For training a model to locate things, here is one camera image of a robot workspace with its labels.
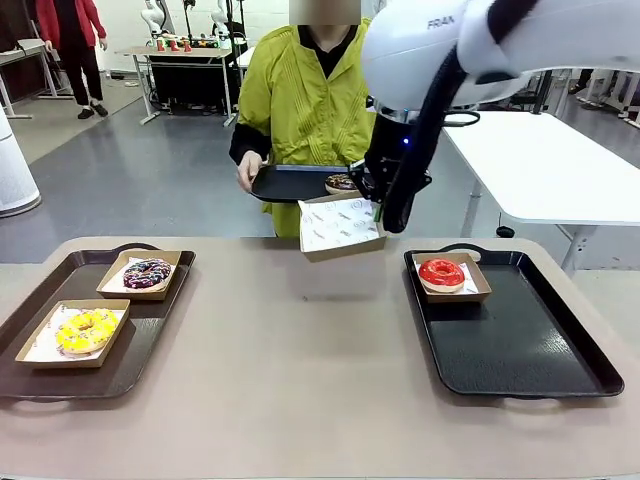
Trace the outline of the person's right hand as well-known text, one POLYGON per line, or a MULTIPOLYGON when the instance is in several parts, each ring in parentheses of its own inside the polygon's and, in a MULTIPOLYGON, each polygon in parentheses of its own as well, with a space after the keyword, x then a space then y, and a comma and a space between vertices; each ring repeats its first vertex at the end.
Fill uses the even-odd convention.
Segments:
POLYGON ((244 153, 237 167, 237 181, 246 192, 252 192, 252 185, 261 168, 265 165, 261 155, 253 150, 244 153))

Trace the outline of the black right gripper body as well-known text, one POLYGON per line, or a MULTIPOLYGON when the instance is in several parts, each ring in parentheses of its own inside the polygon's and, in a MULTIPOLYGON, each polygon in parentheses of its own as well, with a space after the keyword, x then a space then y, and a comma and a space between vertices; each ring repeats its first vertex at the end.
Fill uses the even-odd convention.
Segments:
POLYGON ((366 185, 379 203, 388 194, 412 203, 421 189, 421 160, 414 152, 413 126, 377 113, 366 152, 366 185))

